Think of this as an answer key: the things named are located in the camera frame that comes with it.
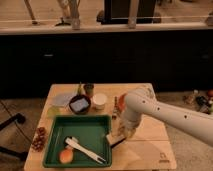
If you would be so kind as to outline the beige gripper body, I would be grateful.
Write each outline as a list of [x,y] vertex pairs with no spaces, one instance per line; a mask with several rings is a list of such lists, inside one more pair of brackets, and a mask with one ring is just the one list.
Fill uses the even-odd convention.
[[135,134],[135,129],[127,129],[122,122],[119,123],[117,134],[119,136],[124,136],[127,139],[131,139]]

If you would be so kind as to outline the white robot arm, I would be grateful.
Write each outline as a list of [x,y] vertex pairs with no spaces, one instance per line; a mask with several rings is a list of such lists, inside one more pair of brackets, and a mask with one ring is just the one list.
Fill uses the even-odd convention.
[[121,121],[126,131],[135,130],[146,114],[213,147],[213,116],[157,101],[144,87],[128,91],[124,104]]

